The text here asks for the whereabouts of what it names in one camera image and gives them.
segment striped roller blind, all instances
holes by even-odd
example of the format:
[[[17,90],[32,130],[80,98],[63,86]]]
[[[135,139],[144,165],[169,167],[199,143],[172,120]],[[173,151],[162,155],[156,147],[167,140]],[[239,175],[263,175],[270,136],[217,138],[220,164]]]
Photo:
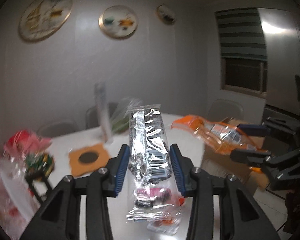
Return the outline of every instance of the striped roller blind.
[[[266,44],[256,8],[216,12],[221,57],[266,61]]]

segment orange snack package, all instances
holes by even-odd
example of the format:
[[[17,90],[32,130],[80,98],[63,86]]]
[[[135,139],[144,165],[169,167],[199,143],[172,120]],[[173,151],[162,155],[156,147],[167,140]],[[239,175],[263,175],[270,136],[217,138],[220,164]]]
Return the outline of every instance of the orange snack package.
[[[223,122],[209,122],[197,115],[187,115],[175,120],[171,128],[192,133],[216,153],[230,154],[236,148],[259,150],[256,144],[239,128]]]

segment white chair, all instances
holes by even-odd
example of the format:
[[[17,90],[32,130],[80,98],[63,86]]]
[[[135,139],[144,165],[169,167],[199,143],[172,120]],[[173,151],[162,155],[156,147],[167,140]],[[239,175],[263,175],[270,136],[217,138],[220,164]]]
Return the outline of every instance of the white chair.
[[[227,99],[217,99],[210,107],[207,119],[220,122],[227,117],[243,120],[243,107],[237,102]]]
[[[72,120],[60,120],[57,122],[52,122],[40,127],[37,134],[42,137],[57,137],[69,133],[78,132],[79,127],[75,121]]]

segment window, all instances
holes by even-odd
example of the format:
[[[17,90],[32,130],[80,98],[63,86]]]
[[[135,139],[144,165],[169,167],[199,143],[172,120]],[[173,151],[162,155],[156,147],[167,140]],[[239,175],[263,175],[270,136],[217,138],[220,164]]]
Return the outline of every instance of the window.
[[[223,58],[223,89],[264,97],[267,89],[267,62]]]
[[[266,45],[256,8],[216,12],[222,58],[222,89],[266,95]]]

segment coaster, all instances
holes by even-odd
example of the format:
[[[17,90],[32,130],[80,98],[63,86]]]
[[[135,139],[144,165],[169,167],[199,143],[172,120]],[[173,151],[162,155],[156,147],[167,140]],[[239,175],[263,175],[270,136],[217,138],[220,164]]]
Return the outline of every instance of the coaster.
[[[79,177],[105,167],[108,160],[108,152],[103,148],[102,143],[69,153],[71,174],[74,177]]]

